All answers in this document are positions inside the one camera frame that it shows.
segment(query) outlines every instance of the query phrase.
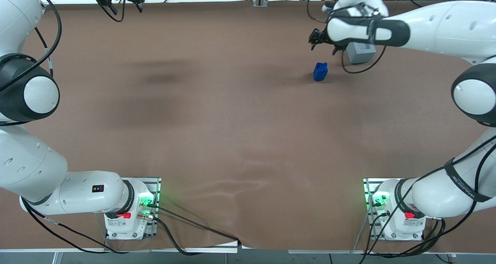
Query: black band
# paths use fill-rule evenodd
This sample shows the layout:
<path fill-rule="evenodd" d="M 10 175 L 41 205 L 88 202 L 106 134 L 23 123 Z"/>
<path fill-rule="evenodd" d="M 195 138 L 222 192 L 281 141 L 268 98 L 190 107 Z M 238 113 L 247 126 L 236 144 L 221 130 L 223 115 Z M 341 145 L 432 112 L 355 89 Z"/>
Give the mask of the black band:
<path fill-rule="evenodd" d="M 382 15 L 374 15 L 370 17 L 353 17 L 346 10 L 338 10 L 336 9 L 331 14 L 331 19 L 337 18 L 346 24 L 350 24 L 353 26 L 362 26 L 367 27 L 368 29 L 373 29 L 374 39 L 375 33 L 378 28 L 388 29 L 391 31 L 391 38 L 387 40 L 374 40 L 374 45 L 385 45 L 385 46 L 395 46 L 401 47 L 408 43 L 410 40 L 410 27 L 406 24 L 406 22 L 400 20 L 390 20 L 388 18 L 381 18 Z M 336 45 L 347 45 L 350 42 L 357 43 L 368 43 L 370 44 L 370 35 L 372 32 L 367 33 L 369 38 L 346 38 L 340 41 L 334 42 Z"/>
<path fill-rule="evenodd" d="M 444 164 L 444 169 L 446 170 L 446 174 L 448 174 L 448 177 L 453 181 L 453 183 L 460 188 L 463 193 L 465 193 L 468 197 L 470 197 L 473 201 L 475 202 L 486 202 L 487 200 L 491 199 L 491 197 L 487 197 L 485 195 L 480 195 L 476 193 L 463 179 L 460 177 L 458 172 L 455 170 L 455 167 L 453 167 L 453 159 L 448 160 Z"/>
<path fill-rule="evenodd" d="M 131 183 L 128 180 L 123 179 L 122 182 L 124 182 L 124 184 L 127 186 L 127 191 L 129 193 L 129 195 L 127 196 L 126 205 L 124 205 L 124 207 L 120 208 L 118 211 L 115 211 L 115 212 L 112 212 L 112 213 L 105 213 L 105 215 L 108 218 L 118 218 L 118 216 L 117 216 L 118 214 L 127 213 L 129 211 L 129 209 L 131 209 L 131 206 L 133 205 L 133 201 L 134 201 L 134 188 L 133 188 L 133 186 L 131 185 Z"/>
<path fill-rule="evenodd" d="M 403 195 L 401 193 L 401 187 L 403 184 L 407 181 L 408 179 L 401 179 L 399 183 L 397 183 L 395 189 L 394 189 L 394 198 L 396 200 L 396 204 L 398 204 L 398 208 L 403 212 L 410 212 L 413 213 L 415 216 L 414 218 L 423 218 L 425 214 L 419 211 L 415 211 L 414 209 L 411 209 L 403 200 Z"/>
<path fill-rule="evenodd" d="M 45 202 L 48 200 L 48 198 L 50 198 L 50 196 L 51 196 L 52 194 L 53 194 L 53 193 L 50 193 L 49 195 L 45 196 L 45 198 L 41 199 L 41 200 L 40 200 L 40 201 L 38 201 L 38 202 L 31 202 L 31 201 L 29 201 L 28 199 L 26 199 L 26 198 L 24 198 L 24 197 L 23 197 L 23 199 L 24 199 L 24 200 L 26 200 L 28 203 L 30 203 L 30 204 L 31 204 L 31 205 L 33 205 L 33 206 L 39 206 L 39 205 L 41 205 L 41 204 L 45 203 Z"/>

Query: strap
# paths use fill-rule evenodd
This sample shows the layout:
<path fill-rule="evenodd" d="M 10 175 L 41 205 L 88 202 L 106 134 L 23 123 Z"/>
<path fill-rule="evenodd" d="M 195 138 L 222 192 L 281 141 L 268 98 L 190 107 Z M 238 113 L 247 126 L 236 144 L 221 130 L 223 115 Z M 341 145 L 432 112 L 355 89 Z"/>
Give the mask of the strap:
<path fill-rule="evenodd" d="M 475 202 L 486 202 L 487 200 L 491 199 L 491 197 L 487 197 L 485 195 L 480 195 L 476 193 L 463 179 L 460 177 L 458 172 L 455 170 L 455 167 L 453 167 L 453 159 L 448 160 L 444 164 L 444 169 L 446 170 L 446 173 L 448 174 L 448 177 L 453 181 L 453 183 L 460 188 L 460 190 L 468 195 L 473 201 Z"/>
<path fill-rule="evenodd" d="M 401 193 L 401 188 L 408 179 L 411 178 L 401 179 L 394 188 L 394 198 L 396 199 L 396 204 L 403 213 L 410 212 L 414 214 L 414 218 L 423 218 L 425 215 L 421 211 L 417 211 L 418 209 L 416 207 L 415 209 L 413 209 L 412 207 L 408 206 L 402 199 L 403 194 Z"/>
<path fill-rule="evenodd" d="M 383 15 L 380 15 L 378 11 L 374 11 L 372 17 L 370 17 L 370 23 L 367 26 L 367 35 L 369 36 L 369 44 L 375 44 L 375 32 L 377 31 L 377 24 L 380 20 L 384 19 Z"/>

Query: warning label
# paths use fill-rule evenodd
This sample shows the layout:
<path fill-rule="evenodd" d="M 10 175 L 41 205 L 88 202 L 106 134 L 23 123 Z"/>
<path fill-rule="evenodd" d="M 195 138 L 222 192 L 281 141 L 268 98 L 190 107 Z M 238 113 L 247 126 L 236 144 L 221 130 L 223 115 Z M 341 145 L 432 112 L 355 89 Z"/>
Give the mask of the warning label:
<path fill-rule="evenodd" d="M 118 220 L 109 220 L 108 225 L 110 226 L 125 226 L 126 223 Z"/>
<path fill-rule="evenodd" d="M 403 225 L 405 226 L 421 226 L 423 224 L 424 221 L 419 219 L 406 219 L 403 221 Z"/>

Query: connector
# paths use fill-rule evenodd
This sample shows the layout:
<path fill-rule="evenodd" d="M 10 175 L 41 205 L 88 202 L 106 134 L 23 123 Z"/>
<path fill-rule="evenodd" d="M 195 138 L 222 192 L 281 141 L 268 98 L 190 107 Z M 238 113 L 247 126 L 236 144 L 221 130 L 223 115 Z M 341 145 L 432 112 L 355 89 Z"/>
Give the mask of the connector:
<path fill-rule="evenodd" d="M 140 219 L 152 221 L 155 218 L 155 215 L 152 215 L 150 213 L 138 213 L 136 217 Z"/>

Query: brown table surface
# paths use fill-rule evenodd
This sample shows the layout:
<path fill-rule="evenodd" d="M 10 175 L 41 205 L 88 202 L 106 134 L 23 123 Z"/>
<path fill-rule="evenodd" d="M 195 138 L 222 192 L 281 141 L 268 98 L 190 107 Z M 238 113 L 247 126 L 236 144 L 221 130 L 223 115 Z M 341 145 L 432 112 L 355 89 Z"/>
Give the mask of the brown table surface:
<path fill-rule="evenodd" d="M 311 5 L 322 17 L 320 6 Z M 415 8 L 388 6 L 392 14 Z M 64 31 L 53 54 L 60 106 L 27 128 L 71 171 L 162 177 L 164 206 L 248 247 L 349 250 L 366 211 L 364 177 L 420 176 L 485 130 L 450 98 L 468 63 L 390 47 L 372 70 L 346 74 L 330 45 L 310 51 L 308 35 L 323 24 L 307 17 L 305 3 L 155 4 L 142 14 L 129 5 L 121 24 L 95 6 L 60 8 Z M 51 44 L 51 11 L 39 28 Z M 43 54 L 36 34 L 24 51 Z M 329 74 L 316 83 L 319 61 Z M 68 248 L 21 210 L 16 195 L 0 195 L 0 248 Z M 495 213 L 474 213 L 432 251 L 496 253 Z M 54 219 L 102 240 L 92 213 Z M 229 241 L 164 219 L 183 247 Z M 112 245 L 172 247 L 161 229 Z M 375 251 L 409 246 L 381 242 Z"/>

